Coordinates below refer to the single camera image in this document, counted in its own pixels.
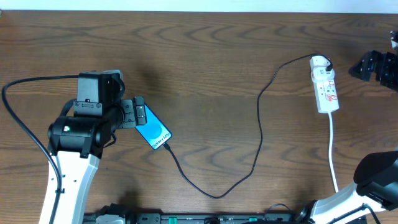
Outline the blue Galaxy smartphone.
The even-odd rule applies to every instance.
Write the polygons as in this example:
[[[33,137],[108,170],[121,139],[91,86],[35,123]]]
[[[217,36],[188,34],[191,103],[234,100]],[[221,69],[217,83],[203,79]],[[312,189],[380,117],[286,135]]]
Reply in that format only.
[[[172,138],[172,132],[147,105],[145,105],[145,110],[147,123],[143,126],[136,126],[136,129],[148,145],[153,150],[157,150]]]

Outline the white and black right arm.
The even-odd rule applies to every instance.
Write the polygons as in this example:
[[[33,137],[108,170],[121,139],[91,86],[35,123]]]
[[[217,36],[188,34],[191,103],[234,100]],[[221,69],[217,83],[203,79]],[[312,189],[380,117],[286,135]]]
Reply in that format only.
[[[330,116],[339,108],[332,63],[313,54],[310,68],[318,112]],[[373,50],[349,69],[352,77],[366,82],[373,73],[382,86],[397,90],[397,55]],[[349,223],[397,208],[397,151],[368,154],[357,166],[353,182],[343,189],[337,185],[331,149],[328,162],[335,194],[304,207],[295,217],[297,223]]]

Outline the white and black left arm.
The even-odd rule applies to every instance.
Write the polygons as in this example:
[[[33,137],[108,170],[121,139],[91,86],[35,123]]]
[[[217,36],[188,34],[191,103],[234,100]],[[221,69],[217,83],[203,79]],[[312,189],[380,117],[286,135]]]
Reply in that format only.
[[[146,123],[144,99],[112,105],[72,99],[49,127],[49,178],[40,223],[82,223],[104,148],[115,131]]]

